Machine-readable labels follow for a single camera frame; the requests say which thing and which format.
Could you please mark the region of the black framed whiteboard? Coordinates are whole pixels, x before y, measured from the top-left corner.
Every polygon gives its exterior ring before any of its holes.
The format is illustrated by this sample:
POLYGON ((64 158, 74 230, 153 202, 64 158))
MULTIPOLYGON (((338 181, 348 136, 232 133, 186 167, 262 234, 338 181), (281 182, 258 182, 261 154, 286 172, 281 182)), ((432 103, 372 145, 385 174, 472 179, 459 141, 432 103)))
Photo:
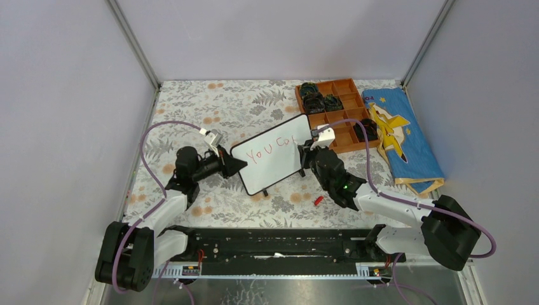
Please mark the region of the black framed whiteboard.
POLYGON ((230 155, 247 162, 239 171, 246 193, 263 192, 300 171, 297 147, 310 139, 308 117, 300 114, 232 146, 230 155))

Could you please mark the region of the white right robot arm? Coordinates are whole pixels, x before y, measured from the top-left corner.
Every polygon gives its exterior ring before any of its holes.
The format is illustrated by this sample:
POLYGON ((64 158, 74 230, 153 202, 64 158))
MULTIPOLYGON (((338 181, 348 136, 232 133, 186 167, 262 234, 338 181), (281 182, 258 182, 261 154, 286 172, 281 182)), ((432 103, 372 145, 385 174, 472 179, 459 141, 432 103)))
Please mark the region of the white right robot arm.
POLYGON ((461 271, 481 237, 481 230, 452 197, 415 199, 399 193, 376 192, 368 180, 346 171, 337 154, 313 147, 308 140, 297 147, 299 161, 310 169, 330 199, 342 208, 372 212, 404 224, 377 225, 364 245, 368 259, 379 262, 388 254, 428 255, 453 271, 461 271))

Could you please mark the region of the red marker cap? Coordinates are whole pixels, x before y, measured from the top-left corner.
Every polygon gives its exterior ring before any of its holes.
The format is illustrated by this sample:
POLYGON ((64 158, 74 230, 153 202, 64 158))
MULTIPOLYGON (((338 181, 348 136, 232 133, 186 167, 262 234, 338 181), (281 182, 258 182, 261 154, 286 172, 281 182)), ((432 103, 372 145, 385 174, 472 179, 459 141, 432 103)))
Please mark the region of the red marker cap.
POLYGON ((319 204, 321 204, 321 202, 323 202, 324 200, 324 197, 323 196, 319 196, 315 201, 314 201, 314 205, 315 206, 319 206, 319 204))

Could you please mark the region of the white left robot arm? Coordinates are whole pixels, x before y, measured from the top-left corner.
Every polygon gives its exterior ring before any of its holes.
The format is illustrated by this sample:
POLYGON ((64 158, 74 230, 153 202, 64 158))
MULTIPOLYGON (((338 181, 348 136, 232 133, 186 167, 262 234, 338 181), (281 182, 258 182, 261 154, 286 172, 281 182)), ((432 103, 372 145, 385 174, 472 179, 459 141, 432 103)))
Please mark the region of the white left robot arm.
POLYGON ((119 293, 140 292, 147 287, 154 269, 168 259, 174 256, 182 261, 193 259, 197 253, 196 242, 186 233, 167 226, 194 203, 201 180, 215 174, 228 179, 247 165, 221 146, 209 149, 203 156, 194 147, 180 148, 174 173, 164 188, 171 194, 134 221, 115 221, 108 225, 95 280, 112 285, 119 293))

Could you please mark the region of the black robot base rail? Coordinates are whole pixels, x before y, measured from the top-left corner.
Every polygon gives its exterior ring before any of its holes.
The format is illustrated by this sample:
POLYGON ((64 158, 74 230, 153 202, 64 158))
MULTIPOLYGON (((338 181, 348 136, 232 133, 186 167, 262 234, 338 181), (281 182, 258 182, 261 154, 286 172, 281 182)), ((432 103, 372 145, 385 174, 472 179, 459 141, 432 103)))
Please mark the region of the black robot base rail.
POLYGON ((186 251, 168 261, 200 264, 200 277, 356 276, 360 263, 406 259, 383 253, 367 229, 168 229, 188 236, 186 251))

